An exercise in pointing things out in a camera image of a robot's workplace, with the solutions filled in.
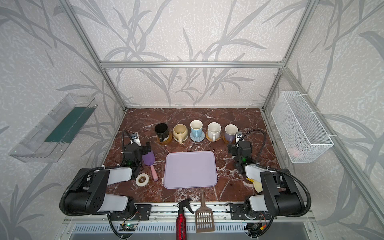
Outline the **white mug purple handle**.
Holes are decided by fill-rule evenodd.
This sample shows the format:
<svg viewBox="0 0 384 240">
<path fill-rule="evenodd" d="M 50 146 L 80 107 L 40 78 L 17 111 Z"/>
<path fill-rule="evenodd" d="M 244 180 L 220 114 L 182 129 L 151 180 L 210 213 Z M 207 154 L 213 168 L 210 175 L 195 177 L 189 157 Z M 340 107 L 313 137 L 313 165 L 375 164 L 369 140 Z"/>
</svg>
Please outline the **white mug purple handle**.
<svg viewBox="0 0 384 240">
<path fill-rule="evenodd" d="M 227 141 L 230 141 L 234 143 L 236 141 L 236 132 L 238 132 L 239 129 L 236 125 L 229 124 L 225 127 L 225 138 Z"/>
</svg>

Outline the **white mug blue handle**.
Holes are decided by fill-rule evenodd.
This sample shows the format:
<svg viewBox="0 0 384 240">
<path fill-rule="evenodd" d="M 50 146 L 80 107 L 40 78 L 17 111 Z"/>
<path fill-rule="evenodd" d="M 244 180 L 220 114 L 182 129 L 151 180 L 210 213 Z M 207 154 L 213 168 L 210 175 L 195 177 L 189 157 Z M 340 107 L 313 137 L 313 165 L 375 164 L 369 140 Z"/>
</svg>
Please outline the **white mug blue handle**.
<svg viewBox="0 0 384 240">
<path fill-rule="evenodd" d="M 191 132 L 194 133 L 195 137 L 199 137 L 203 131 L 203 123 L 200 120 L 193 120 L 190 123 Z"/>
</svg>

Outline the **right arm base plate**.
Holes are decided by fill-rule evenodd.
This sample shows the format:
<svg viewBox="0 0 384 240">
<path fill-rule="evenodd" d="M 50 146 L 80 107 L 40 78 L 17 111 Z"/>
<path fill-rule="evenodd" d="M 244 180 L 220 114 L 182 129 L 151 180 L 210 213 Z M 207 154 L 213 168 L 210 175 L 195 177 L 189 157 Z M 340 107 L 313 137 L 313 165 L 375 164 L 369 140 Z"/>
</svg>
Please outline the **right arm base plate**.
<svg viewBox="0 0 384 240">
<path fill-rule="evenodd" d="M 272 216 L 265 211 L 254 211 L 250 205 L 229 204 L 232 220 L 270 220 Z"/>
</svg>

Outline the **tan wicker coaster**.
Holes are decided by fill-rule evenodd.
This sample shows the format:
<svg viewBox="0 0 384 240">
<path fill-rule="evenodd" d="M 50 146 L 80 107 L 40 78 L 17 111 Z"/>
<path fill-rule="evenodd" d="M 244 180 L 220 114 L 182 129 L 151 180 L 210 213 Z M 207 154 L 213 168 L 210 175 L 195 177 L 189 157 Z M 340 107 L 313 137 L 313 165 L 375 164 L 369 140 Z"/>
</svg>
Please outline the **tan wicker coaster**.
<svg viewBox="0 0 384 240">
<path fill-rule="evenodd" d="M 212 140 L 211 138 L 210 138 L 210 136 L 208 135 L 208 132 L 207 133 L 205 133 L 205 137 L 206 137 L 206 139 L 208 140 L 208 141 L 210 141 L 210 142 L 217 142 L 217 141 L 219 141 L 221 138 L 222 138 L 222 135 L 220 135 L 218 138 L 216 138 L 215 140 Z"/>
</svg>

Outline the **beige mug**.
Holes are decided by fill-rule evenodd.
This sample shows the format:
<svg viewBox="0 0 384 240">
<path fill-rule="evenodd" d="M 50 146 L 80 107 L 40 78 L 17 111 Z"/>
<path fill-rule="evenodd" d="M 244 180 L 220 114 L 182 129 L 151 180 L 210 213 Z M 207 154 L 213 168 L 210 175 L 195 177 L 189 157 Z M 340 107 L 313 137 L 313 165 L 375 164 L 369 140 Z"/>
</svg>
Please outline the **beige mug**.
<svg viewBox="0 0 384 240">
<path fill-rule="evenodd" d="M 185 125 L 183 124 L 177 124 L 173 128 L 173 138 L 176 142 L 179 144 L 182 144 L 185 142 L 188 138 L 188 129 Z"/>
</svg>

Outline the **clear plastic wall bin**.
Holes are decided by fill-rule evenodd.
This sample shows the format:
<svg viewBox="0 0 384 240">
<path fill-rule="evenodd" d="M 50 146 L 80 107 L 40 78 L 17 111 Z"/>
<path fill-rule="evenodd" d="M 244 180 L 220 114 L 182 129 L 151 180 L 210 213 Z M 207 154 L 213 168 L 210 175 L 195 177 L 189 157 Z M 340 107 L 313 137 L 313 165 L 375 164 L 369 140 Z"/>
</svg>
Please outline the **clear plastic wall bin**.
<svg viewBox="0 0 384 240">
<path fill-rule="evenodd" d="M 56 163 L 98 107 L 95 97 L 67 94 L 9 155 L 24 163 Z"/>
</svg>

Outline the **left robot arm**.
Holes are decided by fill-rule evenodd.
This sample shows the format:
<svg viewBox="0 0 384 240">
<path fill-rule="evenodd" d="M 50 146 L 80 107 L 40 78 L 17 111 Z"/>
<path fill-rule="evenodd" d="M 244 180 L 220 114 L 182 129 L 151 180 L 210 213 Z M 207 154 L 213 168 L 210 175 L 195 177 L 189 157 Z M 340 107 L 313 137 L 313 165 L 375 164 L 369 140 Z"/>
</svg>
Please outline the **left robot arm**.
<svg viewBox="0 0 384 240">
<path fill-rule="evenodd" d="M 131 197 L 107 193 L 107 186 L 128 182 L 139 176 L 143 156 L 151 150 L 150 142 L 141 145 L 138 134 L 122 132 L 122 161 L 112 167 L 82 168 L 64 191 L 59 208 L 70 217 L 119 213 L 127 217 L 136 214 Z"/>
</svg>

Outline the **white tape roll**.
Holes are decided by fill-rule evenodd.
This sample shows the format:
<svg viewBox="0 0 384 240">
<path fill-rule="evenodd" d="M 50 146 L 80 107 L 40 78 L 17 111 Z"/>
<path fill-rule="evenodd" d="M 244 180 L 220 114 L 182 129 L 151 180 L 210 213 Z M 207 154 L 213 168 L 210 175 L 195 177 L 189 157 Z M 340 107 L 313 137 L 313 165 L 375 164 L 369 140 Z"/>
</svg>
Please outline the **white tape roll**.
<svg viewBox="0 0 384 240">
<path fill-rule="evenodd" d="M 136 178 L 136 185 L 138 187 L 145 187 L 149 183 L 150 177 L 148 174 L 139 174 Z"/>
</svg>

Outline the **white speckled mug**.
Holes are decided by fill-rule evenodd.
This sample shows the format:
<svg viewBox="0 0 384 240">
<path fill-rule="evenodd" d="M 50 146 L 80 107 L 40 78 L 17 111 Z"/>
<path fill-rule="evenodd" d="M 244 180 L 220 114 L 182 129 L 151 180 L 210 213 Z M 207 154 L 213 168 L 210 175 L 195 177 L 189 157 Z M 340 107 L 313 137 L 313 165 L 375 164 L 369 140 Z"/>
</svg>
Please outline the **white speckled mug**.
<svg viewBox="0 0 384 240">
<path fill-rule="evenodd" d="M 207 132 L 212 140 L 215 140 L 221 135 L 222 127 L 219 123 L 212 122 L 208 125 Z"/>
</svg>

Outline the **brown slotted scoop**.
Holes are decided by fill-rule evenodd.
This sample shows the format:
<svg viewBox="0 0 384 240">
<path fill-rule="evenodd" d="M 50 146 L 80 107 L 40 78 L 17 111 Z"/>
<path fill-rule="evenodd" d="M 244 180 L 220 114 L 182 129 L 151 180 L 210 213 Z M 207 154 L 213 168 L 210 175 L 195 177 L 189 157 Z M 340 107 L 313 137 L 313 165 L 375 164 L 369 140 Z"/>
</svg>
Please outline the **brown slotted scoop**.
<svg viewBox="0 0 384 240">
<path fill-rule="evenodd" d="M 201 193 L 201 206 L 195 211 L 196 233 L 208 233 L 216 230 L 213 211 L 205 202 L 205 192 Z"/>
</svg>

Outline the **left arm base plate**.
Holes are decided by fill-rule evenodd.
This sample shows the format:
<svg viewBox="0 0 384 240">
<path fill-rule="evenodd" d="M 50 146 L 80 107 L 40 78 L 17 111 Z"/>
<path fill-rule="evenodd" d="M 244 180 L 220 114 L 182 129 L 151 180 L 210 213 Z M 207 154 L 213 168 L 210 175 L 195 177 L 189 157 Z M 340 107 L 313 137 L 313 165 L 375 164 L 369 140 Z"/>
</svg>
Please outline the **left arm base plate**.
<svg viewBox="0 0 384 240">
<path fill-rule="evenodd" d="M 112 212 L 112 221 L 148 221 L 151 214 L 151 204 L 137 204 L 121 212 Z"/>
</svg>

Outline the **lavender plastic tray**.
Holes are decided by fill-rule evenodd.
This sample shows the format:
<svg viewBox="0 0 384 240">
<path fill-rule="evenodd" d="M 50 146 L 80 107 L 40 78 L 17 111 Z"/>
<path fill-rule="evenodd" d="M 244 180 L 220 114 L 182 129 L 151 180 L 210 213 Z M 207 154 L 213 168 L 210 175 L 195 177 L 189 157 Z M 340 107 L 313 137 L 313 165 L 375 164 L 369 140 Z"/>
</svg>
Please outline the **lavender plastic tray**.
<svg viewBox="0 0 384 240">
<path fill-rule="evenodd" d="M 163 181 L 166 189 L 213 187 L 217 182 L 213 152 L 179 152 L 167 155 Z"/>
</svg>

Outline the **black mug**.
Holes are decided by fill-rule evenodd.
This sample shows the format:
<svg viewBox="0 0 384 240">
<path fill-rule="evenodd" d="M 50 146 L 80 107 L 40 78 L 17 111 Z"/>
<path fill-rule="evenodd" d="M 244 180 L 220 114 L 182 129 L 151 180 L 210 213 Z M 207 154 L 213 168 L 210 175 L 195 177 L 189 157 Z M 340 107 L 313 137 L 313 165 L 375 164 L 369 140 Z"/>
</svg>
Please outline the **black mug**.
<svg viewBox="0 0 384 240">
<path fill-rule="evenodd" d="M 160 123 L 155 126 L 155 132 L 160 143 L 169 139 L 169 128 L 166 123 Z"/>
</svg>

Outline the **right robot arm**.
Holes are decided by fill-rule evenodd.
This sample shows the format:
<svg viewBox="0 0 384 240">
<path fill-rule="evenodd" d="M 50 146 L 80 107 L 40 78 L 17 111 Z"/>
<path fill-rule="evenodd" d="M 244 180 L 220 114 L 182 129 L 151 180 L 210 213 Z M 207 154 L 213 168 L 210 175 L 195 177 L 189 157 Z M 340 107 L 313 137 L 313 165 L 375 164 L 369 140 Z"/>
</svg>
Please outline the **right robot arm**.
<svg viewBox="0 0 384 240">
<path fill-rule="evenodd" d="M 260 129 L 250 130 L 246 134 L 237 131 L 228 144 L 228 153 L 234 157 L 236 170 L 256 184 L 258 193 L 247 197 L 243 204 L 230 204 L 231 219 L 260 219 L 264 213 L 272 218 L 304 216 L 312 205 L 309 190 L 289 170 L 265 167 L 252 159 L 252 143 L 246 141 L 245 136 L 253 132 L 263 135 L 263 149 L 267 135 Z"/>
</svg>

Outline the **grey-blue woven coaster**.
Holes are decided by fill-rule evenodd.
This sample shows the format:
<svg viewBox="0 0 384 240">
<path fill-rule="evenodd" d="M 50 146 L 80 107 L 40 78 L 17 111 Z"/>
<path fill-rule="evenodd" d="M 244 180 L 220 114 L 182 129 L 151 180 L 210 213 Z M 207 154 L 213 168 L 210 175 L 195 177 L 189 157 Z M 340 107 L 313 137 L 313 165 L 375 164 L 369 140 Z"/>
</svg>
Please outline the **grey-blue woven coaster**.
<svg viewBox="0 0 384 240">
<path fill-rule="evenodd" d="M 206 135 L 204 132 L 201 132 L 201 135 L 199 137 L 195 137 L 194 133 L 190 133 L 190 138 L 194 142 L 201 142 L 205 139 Z"/>
</svg>

